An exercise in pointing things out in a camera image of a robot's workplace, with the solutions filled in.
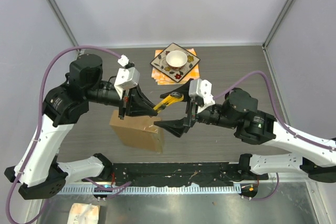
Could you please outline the yellow utility knife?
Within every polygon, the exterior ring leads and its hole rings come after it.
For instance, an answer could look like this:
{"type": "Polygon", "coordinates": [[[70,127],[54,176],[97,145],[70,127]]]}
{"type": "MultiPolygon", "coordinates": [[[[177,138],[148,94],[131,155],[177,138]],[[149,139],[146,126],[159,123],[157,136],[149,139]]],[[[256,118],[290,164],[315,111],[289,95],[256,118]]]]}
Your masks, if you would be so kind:
{"type": "Polygon", "coordinates": [[[160,103],[158,103],[153,110],[157,113],[160,113],[162,110],[164,110],[166,107],[177,103],[182,102],[184,99],[184,95],[182,95],[179,92],[172,92],[167,97],[165,97],[160,103]]]}

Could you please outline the brown cardboard express box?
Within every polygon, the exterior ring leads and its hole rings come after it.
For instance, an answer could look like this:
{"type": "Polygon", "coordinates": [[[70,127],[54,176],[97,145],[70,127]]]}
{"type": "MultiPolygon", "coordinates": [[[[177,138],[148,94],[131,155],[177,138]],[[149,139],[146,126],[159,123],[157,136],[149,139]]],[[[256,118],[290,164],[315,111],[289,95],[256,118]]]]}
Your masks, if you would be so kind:
{"type": "Polygon", "coordinates": [[[161,121],[160,117],[125,116],[120,119],[118,115],[119,111],[114,110],[109,125],[125,146],[163,152],[164,132],[162,128],[154,125],[154,122],[161,121]]]}

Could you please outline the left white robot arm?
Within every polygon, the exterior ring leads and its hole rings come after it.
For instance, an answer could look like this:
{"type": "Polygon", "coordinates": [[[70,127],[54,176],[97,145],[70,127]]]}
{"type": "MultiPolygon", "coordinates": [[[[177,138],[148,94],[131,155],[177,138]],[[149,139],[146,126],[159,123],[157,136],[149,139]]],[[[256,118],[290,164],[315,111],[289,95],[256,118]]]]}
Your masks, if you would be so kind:
{"type": "Polygon", "coordinates": [[[90,103],[117,107],[119,118],[157,115],[138,86],[140,75],[133,64],[120,69],[114,83],[104,81],[102,74],[101,57],[81,55],[70,64],[66,81],[45,95],[37,138],[20,163],[4,172],[9,181],[20,183],[18,192],[24,199],[48,199],[66,184],[86,178],[105,182],[111,177],[112,163],[100,153],[70,163],[57,160],[61,143],[90,103]]]}

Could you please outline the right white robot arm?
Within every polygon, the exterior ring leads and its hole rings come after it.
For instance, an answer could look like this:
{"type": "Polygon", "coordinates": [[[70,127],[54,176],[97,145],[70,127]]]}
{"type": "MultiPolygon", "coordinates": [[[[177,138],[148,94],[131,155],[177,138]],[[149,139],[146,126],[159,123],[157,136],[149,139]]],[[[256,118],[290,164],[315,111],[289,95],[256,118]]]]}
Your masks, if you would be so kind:
{"type": "Polygon", "coordinates": [[[181,137],[195,123],[235,130],[234,137],[250,145],[273,146],[287,151],[283,155],[242,154],[237,173],[242,179],[267,173],[307,174],[322,183],[335,182],[335,140],[320,138],[300,131],[275,116],[258,109],[258,100],[248,92],[233,88],[225,94],[223,104],[217,104],[207,80],[187,83],[161,95],[154,110],[161,112],[169,105],[185,102],[186,117],[159,121],[155,125],[181,137]]]}

